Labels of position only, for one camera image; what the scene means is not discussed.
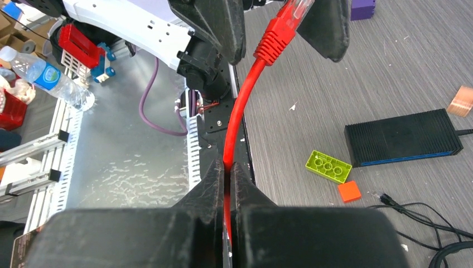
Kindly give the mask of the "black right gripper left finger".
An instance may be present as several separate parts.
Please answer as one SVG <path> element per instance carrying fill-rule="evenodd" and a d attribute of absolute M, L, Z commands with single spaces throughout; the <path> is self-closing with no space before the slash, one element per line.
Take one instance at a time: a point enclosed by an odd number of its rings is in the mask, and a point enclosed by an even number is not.
<path fill-rule="evenodd" d="M 224 164 L 213 160 L 201 181 L 173 207 L 186 211 L 194 222 L 192 267 L 223 267 Z"/>

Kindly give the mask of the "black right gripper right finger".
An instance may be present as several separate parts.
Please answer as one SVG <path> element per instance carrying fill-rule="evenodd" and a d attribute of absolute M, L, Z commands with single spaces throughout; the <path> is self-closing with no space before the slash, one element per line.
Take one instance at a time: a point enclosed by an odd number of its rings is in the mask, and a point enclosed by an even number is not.
<path fill-rule="evenodd" d="M 277 206 L 258 189 L 244 168 L 245 165 L 236 162 L 230 169 L 230 200 L 233 202 L 231 205 L 231 223 L 233 224 L 231 230 L 234 267 L 254 266 L 252 242 L 255 230 L 261 227 L 262 224 L 257 222 L 254 227 L 252 220 L 261 209 Z"/>

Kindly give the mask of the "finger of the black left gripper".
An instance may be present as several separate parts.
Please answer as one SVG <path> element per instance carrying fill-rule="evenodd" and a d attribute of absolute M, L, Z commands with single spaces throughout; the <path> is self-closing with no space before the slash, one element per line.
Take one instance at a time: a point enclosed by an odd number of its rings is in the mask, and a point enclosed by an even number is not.
<path fill-rule="evenodd" d="M 243 1 L 170 0 L 171 11 L 196 30 L 228 61 L 238 64 L 245 56 Z"/>
<path fill-rule="evenodd" d="M 297 32 L 323 58 L 338 63 L 349 47 L 349 22 L 347 0 L 315 0 Z"/>

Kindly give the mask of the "black power adapter with cord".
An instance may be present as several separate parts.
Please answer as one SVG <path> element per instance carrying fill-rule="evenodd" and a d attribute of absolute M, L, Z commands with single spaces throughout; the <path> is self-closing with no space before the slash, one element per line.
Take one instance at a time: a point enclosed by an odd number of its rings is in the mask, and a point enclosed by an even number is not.
<path fill-rule="evenodd" d="M 438 244 L 437 246 L 427 245 L 402 232 L 399 232 L 399 231 L 397 232 L 397 234 L 400 235 L 401 237 L 406 238 L 419 246 L 422 246 L 424 248 L 427 248 L 436 252 L 435 255 L 430 260 L 430 263 L 428 265 L 429 267 L 441 267 L 442 265 L 444 267 L 448 267 L 448 262 L 446 260 L 447 256 L 458 253 L 462 250 L 472 249 L 472 233 L 455 228 L 445 217 L 443 217 L 438 211 L 436 211 L 430 205 L 426 203 L 422 203 L 422 202 L 399 204 L 391 196 L 385 193 L 381 194 L 378 197 L 378 199 L 381 202 L 381 204 L 371 205 L 370 206 L 371 209 L 381 209 L 381 208 L 392 209 L 396 211 L 397 213 L 402 214 L 417 223 L 433 228 L 436 235 L 436 240 Z M 439 216 L 445 222 L 445 224 L 441 225 L 441 224 L 435 223 L 429 217 L 408 209 L 408 207 L 414 206 L 414 205 L 422 205 L 430 209 L 437 216 Z M 441 242 L 440 231 L 446 231 L 446 232 L 455 234 L 458 241 L 444 246 Z"/>

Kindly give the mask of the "black network switch box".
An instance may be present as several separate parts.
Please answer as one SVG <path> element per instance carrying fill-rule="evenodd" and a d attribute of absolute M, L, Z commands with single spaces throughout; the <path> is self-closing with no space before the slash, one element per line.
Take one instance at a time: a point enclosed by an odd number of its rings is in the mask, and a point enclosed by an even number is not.
<path fill-rule="evenodd" d="M 353 167 L 458 154 L 458 132 L 445 109 L 356 123 L 344 127 Z"/>

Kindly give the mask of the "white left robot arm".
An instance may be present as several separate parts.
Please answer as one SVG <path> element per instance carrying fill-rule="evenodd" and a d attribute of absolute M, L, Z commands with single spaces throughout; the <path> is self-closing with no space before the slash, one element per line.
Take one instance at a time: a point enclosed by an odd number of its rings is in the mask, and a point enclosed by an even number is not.
<path fill-rule="evenodd" d="M 207 42 L 232 65 L 245 55 L 244 13 L 265 1 L 27 1 L 50 17 L 67 17 L 114 34 L 178 68 L 178 54 L 191 34 Z M 240 89 L 246 101 L 261 72 L 279 58 L 296 35 L 322 57 L 340 61 L 349 47 L 346 1 L 284 1 L 271 19 Z"/>

